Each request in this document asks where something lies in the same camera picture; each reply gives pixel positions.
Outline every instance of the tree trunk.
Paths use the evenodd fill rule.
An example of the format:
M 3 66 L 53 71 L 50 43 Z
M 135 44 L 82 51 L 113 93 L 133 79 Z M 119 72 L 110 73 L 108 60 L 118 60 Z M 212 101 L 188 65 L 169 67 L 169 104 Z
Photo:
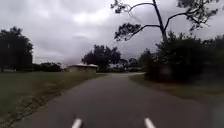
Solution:
M 162 38 L 163 38 L 163 42 L 167 42 L 168 39 L 167 39 L 167 35 L 166 35 L 166 30 L 165 30 L 165 27 L 163 25 L 163 20 L 162 20 L 162 17 L 161 17 L 161 14 L 160 14 L 160 11 L 159 11 L 159 8 L 156 4 L 156 0 L 152 0 L 153 1 L 153 4 L 154 4 L 154 8 L 156 10 L 156 14 L 157 14 L 157 17 L 158 17 L 158 20 L 159 20 L 159 25 L 160 25 L 160 31 L 162 33 Z

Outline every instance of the bush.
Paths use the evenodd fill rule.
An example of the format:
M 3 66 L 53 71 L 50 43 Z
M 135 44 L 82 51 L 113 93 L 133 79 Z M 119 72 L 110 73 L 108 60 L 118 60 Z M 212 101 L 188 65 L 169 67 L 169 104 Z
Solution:
M 161 42 L 157 47 L 153 61 L 148 64 L 147 78 L 186 81 L 202 72 L 206 54 L 200 39 L 170 32 L 168 42 Z

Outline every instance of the bare tree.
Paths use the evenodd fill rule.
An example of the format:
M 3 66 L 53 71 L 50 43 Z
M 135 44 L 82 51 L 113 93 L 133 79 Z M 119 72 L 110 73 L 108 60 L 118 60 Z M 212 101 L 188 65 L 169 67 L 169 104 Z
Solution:
M 158 24 L 141 25 L 124 23 L 123 25 L 119 26 L 118 31 L 115 32 L 114 38 L 117 41 L 127 41 L 147 27 L 156 27 L 161 31 L 163 41 L 167 42 L 167 28 L 172 19 L 177 16 L 186 16 L 187 20 L 192 23 L 190 31 L 202 28 L 202 25 L 206 24 L 207 21 L 218 12 L 217 8 L 209 9 L 208 7 L 208 5 L 213 1 L 218 2 L 219 0 L 178 0 L 178 7 L 186 8 L 186 11 L 170 16 L 164 23 L 156 0 L 152 0 L 151 3 L 139 3 L 134 6 L 124 4 L 119 0 L 114 0 L 114 4 L 111 4 L 111 8 L 115 9 L 115 13 L 127 12 L 131 14 L 133 9 L 139 6 L 148 5 L 154 7 L 158 18 Z

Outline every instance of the cloudy sky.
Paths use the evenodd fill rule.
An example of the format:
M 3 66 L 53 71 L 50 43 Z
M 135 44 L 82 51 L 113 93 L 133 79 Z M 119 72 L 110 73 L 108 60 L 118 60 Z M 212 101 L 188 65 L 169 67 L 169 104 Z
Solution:
M 150 0 L 123 0 L 125 3 L 150 2 Z M 157 0 L 163 19 L 183 10 L 176 7 L 176 0 Z M 34 62 L 78 63 L 94 44 L 118 46 L 125 56 L 138 56 L 144 49 L 155 50 L 160 40 L 157 28 L 147 28 L 128 42 L 113 39 L 118 26 L 130 21 L 157 24 L 150 6 L 139 7 L 133 14 L 115 14 L 110 9 L 113 0 L 0 0 L 0 28 L 17 26 L 34 45 Z M 212 7 L 222 8 L 222 2 Z M 219 12 L 208 24 L 210 27 L 195 31 L 200 38 L 223 34 L 224 12 Z M 178 17 L 170 24 L 175 32 L 188 32 L 185 17 Z

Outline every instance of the tree branch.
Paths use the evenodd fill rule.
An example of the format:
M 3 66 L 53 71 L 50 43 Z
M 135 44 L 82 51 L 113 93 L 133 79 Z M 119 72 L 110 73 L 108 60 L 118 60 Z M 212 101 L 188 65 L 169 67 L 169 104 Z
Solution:
M 140 4 L 136 4 L 136 5 L 134 5 L 134 6 L 132 6 L 129 10 L 128 10 L 128 12 L 130 12 L 132 9 L 134 9 L 135 7 L 138 7 L 138 6 L 140 6 L 140 5 L 152 5 L 152 6 L 155 6 L 153 3 L 140 3 Z
M 144 25 L 143 27 L 141 27 L 140 29 L 138 29 L 137 31 L 135 31 L 129 38 L 126 38 L 125 41 L 130 40 L 134 35 L 136 35 L 137 33 L 139 33 L 140 31 L 142 31 L 144 28 L 146 27 L 158 27 L 160 28 L 159 25 Z
M 190 17 L 190 16 L 189 16 L 190 14 L 194 14 L 194 13 L 200 11 L 200 10 L 204 7 L 204 5 L 205 5 L 206 3 L 207 3 L 207 2 L 203 3 L 201 6 L 199 6 L 198 9 L 196 9 L 196 10 L 194 10 L 194 11 L 192 11 L 192 12 L 178 13 L 178 14 L 175 14 L 175 15 L 169 17 L 168 20 L 167 20 L 167 22 L 166 22 L 166 26 L 165 26 L 164 29 L 165 29 L 165 30 L 167 29 L 167 27 L 168 27 L 168 25 L 169 25 L 171 19 L 173 19 L 173 18 L 175 18 L 175 17 L 177 17 L 177 16 L 181 16 L 181 15 L 186 15 L 186 16 Z

